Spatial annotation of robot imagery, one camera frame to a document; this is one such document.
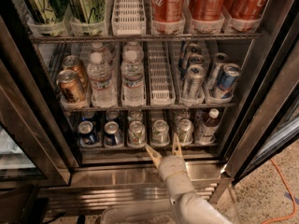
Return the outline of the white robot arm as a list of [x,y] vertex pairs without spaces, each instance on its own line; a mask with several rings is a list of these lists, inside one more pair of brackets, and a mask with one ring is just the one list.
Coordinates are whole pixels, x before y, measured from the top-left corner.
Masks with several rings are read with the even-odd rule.
[[195,192],[176,133],[170,156],[163,157],[149,145],[146,150],[166,186],[177,224],[233,224]]

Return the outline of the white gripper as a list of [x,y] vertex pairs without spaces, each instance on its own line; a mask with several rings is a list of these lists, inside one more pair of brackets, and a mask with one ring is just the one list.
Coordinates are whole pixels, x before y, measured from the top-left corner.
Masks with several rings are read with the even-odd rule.
[[151,146],[146,145],[146,150],[151,157],[153,164],[158,168],[159,174],[163,181],[172,175],[180,173],[186,173],[185,160],[181,158],[181,146],[179,138],[176,133],[173,135],[172,154],[174,156],[162,157],[159,152],[153,149]]

